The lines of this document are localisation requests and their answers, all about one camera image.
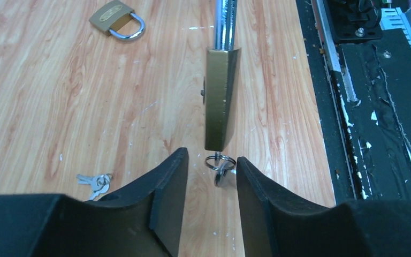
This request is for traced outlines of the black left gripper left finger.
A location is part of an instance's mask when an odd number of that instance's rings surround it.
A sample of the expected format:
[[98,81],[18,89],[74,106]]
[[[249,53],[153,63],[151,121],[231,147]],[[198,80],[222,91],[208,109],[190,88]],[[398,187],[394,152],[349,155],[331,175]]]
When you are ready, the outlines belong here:
[[188,162],[178,148],[97,201],[0,195],[0,256],[177,256]]

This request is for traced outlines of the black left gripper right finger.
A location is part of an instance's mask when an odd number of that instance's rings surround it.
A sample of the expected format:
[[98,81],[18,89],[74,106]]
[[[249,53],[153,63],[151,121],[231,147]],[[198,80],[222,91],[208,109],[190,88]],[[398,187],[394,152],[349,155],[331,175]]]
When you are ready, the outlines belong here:
[[352,200],[327,208],[237,159],[246,256],[411,256],[411,201]]

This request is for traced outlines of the brass padlock with steel shackle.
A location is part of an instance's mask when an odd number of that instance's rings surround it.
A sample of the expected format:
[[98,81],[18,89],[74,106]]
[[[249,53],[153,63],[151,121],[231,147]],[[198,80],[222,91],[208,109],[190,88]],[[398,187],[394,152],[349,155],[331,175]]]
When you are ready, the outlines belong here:
[[[130,35],[120,34],[118,31],[132,19],[139,23],[139,29]],[[106,36],[113,36],[123,41],[136,40],[146,30],[145,21],[135,13],[134,9],[118,0],[110,1],[99,8],[89,18],[89,22]]]

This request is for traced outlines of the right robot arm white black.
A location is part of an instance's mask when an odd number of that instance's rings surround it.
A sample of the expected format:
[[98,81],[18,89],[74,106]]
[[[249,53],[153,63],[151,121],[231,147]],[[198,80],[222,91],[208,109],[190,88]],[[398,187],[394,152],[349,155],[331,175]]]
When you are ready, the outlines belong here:
[[324,6],[334,43],[362,43],[382,38],[382,9],[374,1],[325,1]]

